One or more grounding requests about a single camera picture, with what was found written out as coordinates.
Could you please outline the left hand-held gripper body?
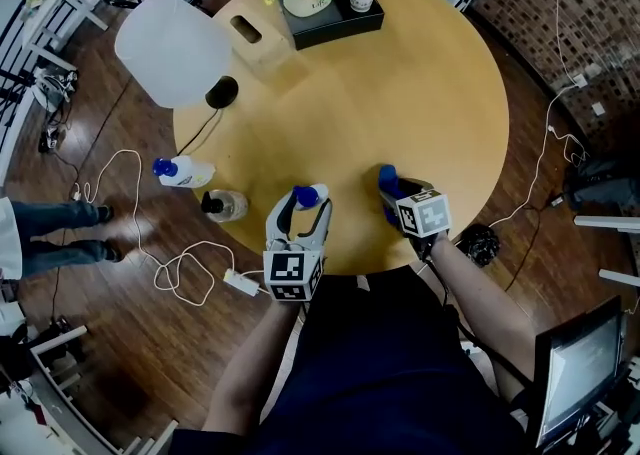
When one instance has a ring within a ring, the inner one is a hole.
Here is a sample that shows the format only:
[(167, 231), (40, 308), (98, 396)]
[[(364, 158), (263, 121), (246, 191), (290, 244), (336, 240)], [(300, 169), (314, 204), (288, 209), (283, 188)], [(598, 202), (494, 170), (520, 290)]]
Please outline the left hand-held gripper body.
[(279, 302), (309, 302), (324, 273), (323, 246), (308, 248), (299, 243), (276, 243), (263, 252), (264, 282)]

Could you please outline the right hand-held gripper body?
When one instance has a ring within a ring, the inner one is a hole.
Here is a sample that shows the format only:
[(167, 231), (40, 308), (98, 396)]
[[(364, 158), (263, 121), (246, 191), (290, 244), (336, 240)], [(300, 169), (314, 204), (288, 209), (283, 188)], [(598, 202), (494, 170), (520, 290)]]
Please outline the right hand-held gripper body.
[(438, 234), (447, 232), (452, 225), (447, 195), (425, 190), (398, 199), (395, 211), (401, 232), (409, 239), (418, 259), (426, 261)]

